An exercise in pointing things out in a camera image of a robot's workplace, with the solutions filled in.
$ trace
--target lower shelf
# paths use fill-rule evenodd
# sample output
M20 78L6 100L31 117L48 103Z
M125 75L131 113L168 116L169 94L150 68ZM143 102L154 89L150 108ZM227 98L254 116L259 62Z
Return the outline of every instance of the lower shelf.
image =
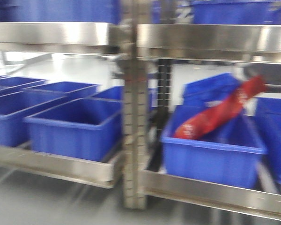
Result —
M142 194L281 220L281 195L139 171Z
M0 146L0 166L101 188L112 188L120 179L124 158L120 150L106 162L94 162Z

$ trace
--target shelf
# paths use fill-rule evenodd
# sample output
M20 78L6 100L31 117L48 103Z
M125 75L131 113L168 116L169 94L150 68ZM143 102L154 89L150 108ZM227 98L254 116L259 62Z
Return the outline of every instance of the shelf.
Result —
M145 195L281 220L281 195L148 170L139 171L139 176L140 191Z
M138 56L281 64L280 25L138 25Z
M123 164L124 153L120 150L113 151L106 162L94 162L0 146L0 166L101 188L116 184Z
M112 54L119 32L103 22L0 22L0 51Z

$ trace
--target red bag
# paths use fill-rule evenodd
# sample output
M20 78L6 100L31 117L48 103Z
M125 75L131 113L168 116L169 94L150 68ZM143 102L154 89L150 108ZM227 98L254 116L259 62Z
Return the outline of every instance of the red bag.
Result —
M236 117L248 99L265 90L266 86L261 76L244 82L219 105L206 109L184 122L176 129L174 137L193 140L201 138Z

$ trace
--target upper shelf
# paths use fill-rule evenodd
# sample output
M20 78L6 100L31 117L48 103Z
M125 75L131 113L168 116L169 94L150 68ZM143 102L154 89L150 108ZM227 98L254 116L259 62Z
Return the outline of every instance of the upper shelf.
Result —
M111 54L118 26L103 22L0 22L0 51Z
M281 64L280 25L138 26L140 57Z

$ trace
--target gray floor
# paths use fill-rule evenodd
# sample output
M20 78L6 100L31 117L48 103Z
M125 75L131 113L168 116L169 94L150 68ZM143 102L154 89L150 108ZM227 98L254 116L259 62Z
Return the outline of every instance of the gray floor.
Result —
M172 104L178 104L182 84L202 76L228 72L229 67L177 65ZM15 75L113 85L110 68L99 59L71 57L45 61ZM121 182L105 190L0 167L0 225L281 225L281 222L237 213L149 198L145 211L127 210L122 204Z

